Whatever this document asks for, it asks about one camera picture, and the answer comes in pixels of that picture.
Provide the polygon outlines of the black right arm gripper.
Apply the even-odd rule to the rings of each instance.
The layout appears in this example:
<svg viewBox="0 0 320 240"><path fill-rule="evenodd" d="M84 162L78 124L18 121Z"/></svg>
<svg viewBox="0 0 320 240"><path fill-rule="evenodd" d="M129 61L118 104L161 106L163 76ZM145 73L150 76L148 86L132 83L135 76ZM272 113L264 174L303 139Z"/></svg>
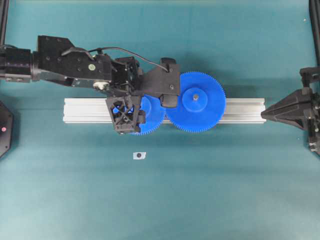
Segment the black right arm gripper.
<svg viewBox="0 0 320 240"><path fill-rule="evenodd" d="M320 81L320 67L306 67L300 70L302 89L295 90L279 102L261 112L261 117L268 121L297 127L308 133L308 146L311 152L320 152L320 95L313 92L311 84ZM289 114L304 114L301 119L275 118Z"/></svg>

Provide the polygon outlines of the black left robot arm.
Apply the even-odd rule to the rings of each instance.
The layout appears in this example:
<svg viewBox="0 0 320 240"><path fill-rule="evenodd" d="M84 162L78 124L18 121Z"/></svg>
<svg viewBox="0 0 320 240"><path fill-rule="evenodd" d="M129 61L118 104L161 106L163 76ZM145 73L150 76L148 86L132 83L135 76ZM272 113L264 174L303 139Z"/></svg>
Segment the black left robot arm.
<svg viewBox="0 0 320 240"><path fill-rule="evenodd" d="M138 93L139 63L134 57L112 59L102 50L92 55L67 38L40 35L37 49L0 47L0 78L7 82L47 81L106 95L106 106L119 134L140 133L146 122Z"/></svg>

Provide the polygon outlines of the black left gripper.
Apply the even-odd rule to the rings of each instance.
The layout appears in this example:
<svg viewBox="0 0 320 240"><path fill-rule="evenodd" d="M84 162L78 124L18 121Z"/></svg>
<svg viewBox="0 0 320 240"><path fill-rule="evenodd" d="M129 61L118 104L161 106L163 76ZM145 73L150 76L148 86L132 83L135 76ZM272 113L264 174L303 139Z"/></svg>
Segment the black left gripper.
<svg viewBox="0 0 320 240"><path fill-rule="evenodd" d="M118 134L140 133L146 113L141 110L144 93L140 90L139 62L132 56L112 59L106 53L94 59L102 64L98 72L103 75L103 80L94 82L94 89L108 96L105 102L114 130ZM162 94L159 101L163 108L176 108L178 95Z"/></svg>

